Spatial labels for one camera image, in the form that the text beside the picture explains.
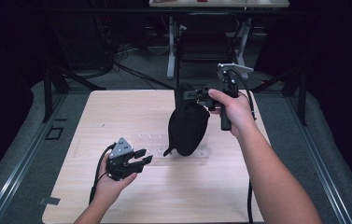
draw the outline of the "table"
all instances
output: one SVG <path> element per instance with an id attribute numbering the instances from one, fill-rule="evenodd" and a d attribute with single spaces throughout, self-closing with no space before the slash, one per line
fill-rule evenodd
<path id="1" fill-rule="evenodd" d="M 151 7 L 207 7 L 215 10 L 216 7 L 240 7 L 241 10 L 246 10 L 251 7 L 267 7 L 281 8 L 288 7 L 288 0 L 207 0 L 207 2 L 198 2 L 196 0 L 176 0 L 171 2 L 155 3 L 154 0 L 149 0 Z M 243 27 L 240 32 L 242 41 L 239 50 L 236 52 L 237 63 L 245 65 L 243 53 L 246 48 L 246 41 L 250 30 L 251 19 L 243 22 Z M 174 49 L 175 43 L 175 26 L 173 17 L 169 18 L 169 63 L 167 66 L 167 78 L 174 78 L 174 70 L 176 65 L 176 55 Z M 248 79 L 247 74 L 242 74 L 244 79 Z"/>
<path id="2" fill-rule="evenodd" d="M 167 125 L 175 109 L 173 91 L 93 91 L 81 116 L 51 193 L 45 223 L 72 223 L 86 208 L 97 162 L 124 137 L 145 147 L 152 163 L 127 187 L 103 218 L 105 223 L 186 223 L 248 221 L 248 174 L 242 151 L 219 116 L 208 121 L 204 140 L 189 157 L 163 157 Z M 268 139 L 260 111 L 257 124 Z M 255 198 L 254 220 L 262 221 Z"/>

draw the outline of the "black handle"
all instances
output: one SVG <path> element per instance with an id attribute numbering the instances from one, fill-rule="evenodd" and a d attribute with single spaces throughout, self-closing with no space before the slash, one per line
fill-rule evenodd
<path id="1" fill-rule="evenodd" d="M 231 121 L 226 115 L 225 105 L 221 104 L 221 130 L 230 131 L 232 128 Z"/>

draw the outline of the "black pouch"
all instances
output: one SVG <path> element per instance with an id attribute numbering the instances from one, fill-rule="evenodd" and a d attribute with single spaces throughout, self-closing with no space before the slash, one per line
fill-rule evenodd
<path id="1" fill-rule="evenodd" d="M 167 156 L 173 149 L 187 157 L 202 141 L 210 113 L 199 105 L 197 100 L 183 100 L 185 91 L 194 91 L 189 83 L 181 83 L 175 89 L 176 109 L 169 120 L 169 148 L 163 153 Z"/>

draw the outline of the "hand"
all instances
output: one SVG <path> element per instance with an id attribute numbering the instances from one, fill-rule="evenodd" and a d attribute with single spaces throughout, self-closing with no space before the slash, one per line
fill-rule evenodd
<path id="1" fill-rule="evenodd" d="M 108 155 L 109 154 L 105 155 L 100 165 L 100 172 L 98 177 L 100 177 L 102 174 L 105 175 L 102 176 L 97 183 L 93 202 L 100 202 L 109 208 L 109 206 L 111 206 L 111 204 L 118 199 L 120 192 L 135 180 L 137 174 L 131 174 L 119 181 L 113 180 L 108 176 L 108 174 L 106 174 L 106 161 L 108 160 Z"/>
<path id="2" fill-rule="evenodd" d="M 226 114 L 232 124 L 231 133 L 234 136 L 240 136 L 239 132 L 243 132 L 248 124 L 255 124 L 251 115 L 251 108 L 248 99 L 243 93 L 239 92 L 238 98 L 232 98 L 222 91 L 217 90 L 209 90 L 208 94 L 212 99 L 225 105 Z M 212 113 L 219 114 L 219 109 L 212 111 Z"/>

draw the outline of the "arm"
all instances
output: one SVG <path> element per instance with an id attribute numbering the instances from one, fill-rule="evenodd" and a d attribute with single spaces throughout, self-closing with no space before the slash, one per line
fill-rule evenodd
<path id="1" fill-rule="evenodd" d="M 106 172 L 106 160 L 108 160 L 108 154 L 100 165 L 99 174 L 101 175 Z M 108 175 L 104 175 L 97 183 L 97 189 L 91 204 L 89 204 L 74 223 L 100 223 L 101 219 L 106 214 L 106 210 L 108 210 L 120 196 L 120 192 L 130 185 L 136 177 L 137 174 L 132 174 L 120 181 L 115 181 L 109 178 Z"/>
<path id="2" fill-rule="evenodd" d="M 215 90 L 210 90 L 209 95 L 225 105 L 232 123 L 231 133 L 242 149 L 251 185 L 265 222 L 321 223 L 309 196 L 277 157 L 255 124 L 247 98 L 242 94 L 234 99 Z"/>

